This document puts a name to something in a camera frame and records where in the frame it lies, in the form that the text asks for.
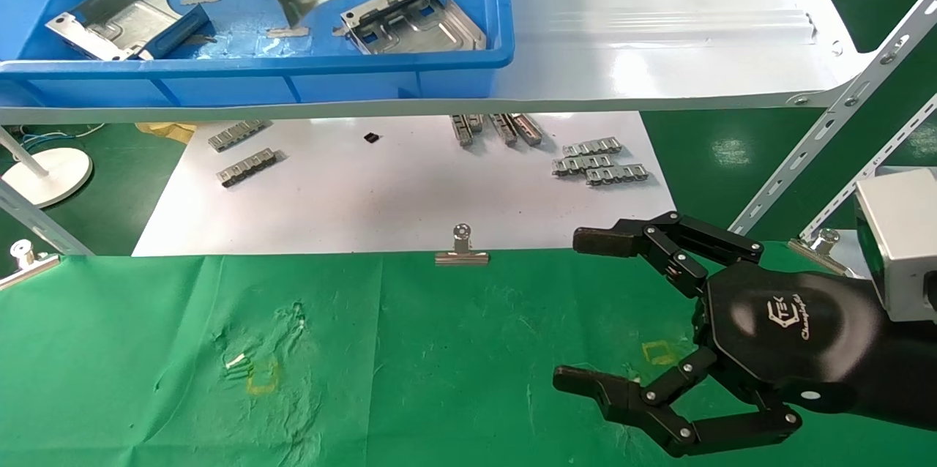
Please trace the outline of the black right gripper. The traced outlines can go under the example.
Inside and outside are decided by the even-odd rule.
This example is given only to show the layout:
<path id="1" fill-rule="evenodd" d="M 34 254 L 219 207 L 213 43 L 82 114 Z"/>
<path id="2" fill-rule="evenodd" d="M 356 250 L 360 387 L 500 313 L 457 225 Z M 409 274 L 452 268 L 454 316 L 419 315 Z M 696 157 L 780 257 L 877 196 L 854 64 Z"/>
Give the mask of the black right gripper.
<path id="1" fill-rule="evenodd" d="M 935 430 L 935 324 L 891 320 L 869 280 L 756 266 L 761 243 L 676 211 L 578 228 L 572 249 L 642 257 L 683 296 L 701 298 L 698 333 L 713 351 L 693 351 L 649 386 L 586 368 L 553 371 L 556 390 L 591 398 L 605 421 L 639 428 L 672 457 L 780 444 L 802 425 L 783 403 Z M 709 278 L 693 253 L 728 267 Z M 673 404 L 713 370 L 758 410 L 679 416 Z"/>

